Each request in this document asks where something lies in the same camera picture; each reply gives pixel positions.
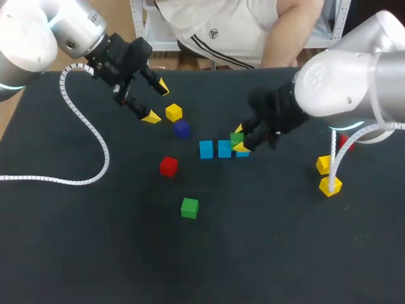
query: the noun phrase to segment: black tabletop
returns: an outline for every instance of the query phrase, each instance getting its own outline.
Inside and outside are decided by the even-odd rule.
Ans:
[[[228,139],[251,116],[256,86],[295,70],[167,72],[168,97],[143,79],[134,95],[163,118],[140,122],[111,89],[68,76],[72,101],[104,137],[111,165],[95,184],[0,182],[0,303],[404,303],[405,136],[357,145],[318,189],[330,130],[312,120],[249,158],[200,160],[198,142]],[[88,179],[103,165],[96,138],[67,107],[59,75],[31,84],[0,144],[0,173]],[[183,108],[192,139],[164,108]],[[178,159],[173,178],[159,173]],[[197,220],[183,198],[199,200]]]

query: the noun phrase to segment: white t-shirt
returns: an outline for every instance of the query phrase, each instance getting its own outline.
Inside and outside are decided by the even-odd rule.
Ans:
[[[187,40],[221,10],[245,6],[260,27],[269,31],[277,20],[277,0],[156,0],[163,17],[177,36]]]
[[[237,3],[238,0],[156,0],[163,17],[185,40],[230,2]]]

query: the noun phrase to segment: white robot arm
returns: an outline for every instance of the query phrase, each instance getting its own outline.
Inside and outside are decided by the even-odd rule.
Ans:
[[[0,0],[0,29],[0,101],[47,70],[58,47],[73,59],[85,57],[94,76],[113,87],[113,99],[140,119],[146,107],[128,96],[136,71],[161,95],[169,93],[147,65],[152,47],[143,38],[109,37],[106,20],[84,0]]]
[[[405,28],[381,11],[310,60],[296,77],[296,99],[347,136],[378,122],[405,122]],[[365,144],[392,131],[363,136]]]
[[[388,138],[387,123],[405,122],[405,28],[381,11],[316,55],[294,79],[278,89],[257,89],[249,96],[254,117],[238,128],[246,135],[237,151],[254,151],[268,141],[275,147],[310,117],[321,117],[331,129],[351,136],[379,123],[360,143]]]

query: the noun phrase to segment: dark blue cube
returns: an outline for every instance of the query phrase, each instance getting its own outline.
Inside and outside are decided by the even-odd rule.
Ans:
[[[190,137],[190,127],[185,120],[179,120],[174,123],[175,133],[178,138],[188,138]]]

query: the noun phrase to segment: white shelf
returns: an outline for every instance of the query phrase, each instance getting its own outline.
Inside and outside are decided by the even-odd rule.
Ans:
[[[333,43],[342,38],[343,28],[346,22],[347,13],[351,0],[333,0],[335,3],[335,14],[324,13],[324,17],[318,20],[312,36],[305,48],[329,48]],[[147,5],[145,0],[130,0],[132,14],[134,17],[135,31],[137,36],[141,35],[152,46],[153,51],[179,51],[177,40],[171,31],[168,22],[160,15],[154,6]],[[145,8],[147,20],[145,27],[139,21],[139,10]],[[335,15],[335,28],[331,29],[328,24],[328,16]]]

